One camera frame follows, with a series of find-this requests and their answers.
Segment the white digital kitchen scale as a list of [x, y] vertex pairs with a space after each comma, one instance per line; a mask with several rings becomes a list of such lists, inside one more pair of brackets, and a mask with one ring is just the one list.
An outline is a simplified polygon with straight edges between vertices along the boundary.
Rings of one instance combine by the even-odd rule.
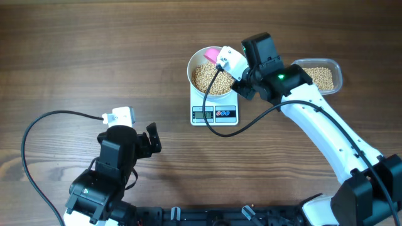
[[[190, 122], [193, 126], [205, 126], [202, 115], [204, 93], [190, 86]], [[235, 126], [239, 122], [237, 94], [231, 90], [223, 95], [208, 95], [205, 115], [211, 126]]]

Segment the pink plastic measuring scoop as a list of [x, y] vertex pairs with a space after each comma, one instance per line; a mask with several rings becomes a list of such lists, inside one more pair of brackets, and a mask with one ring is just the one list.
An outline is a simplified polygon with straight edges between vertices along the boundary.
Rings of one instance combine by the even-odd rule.
[[219, 56], [220, 50], [216, 48], [208, 48], [205, 53], [204, 57], [214, 65], [217, 63], [217, 57]]

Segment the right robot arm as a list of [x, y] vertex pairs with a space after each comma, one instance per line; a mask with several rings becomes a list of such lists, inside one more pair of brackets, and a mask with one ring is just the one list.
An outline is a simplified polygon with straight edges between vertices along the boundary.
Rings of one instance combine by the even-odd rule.
[[234, 77], [233, 90], [255, 94], [298, 125], [332, 167], [340, 188], [302, 205], [310, 225], [375, 225], [401, 210], [401, 158], [383, 156], [362, 140], [328, 105], [312, 78], [297, 64], [285, 66], [272, 37], [260, 33], [242, 42], [242, 52], [224, 48], [219, 60]]

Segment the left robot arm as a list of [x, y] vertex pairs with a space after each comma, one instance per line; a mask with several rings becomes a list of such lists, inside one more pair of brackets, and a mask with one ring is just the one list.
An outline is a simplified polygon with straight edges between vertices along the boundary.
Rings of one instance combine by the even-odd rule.
[[63, 216], [65, 225], [137, 225], [137, 208], [122, 201], [130, 175], [138, 178], [138, 159], [161, 151], [156, 124], [138, 134], [129, 126], [112, 126], [97, 140], [100, 154], [71, 184]]

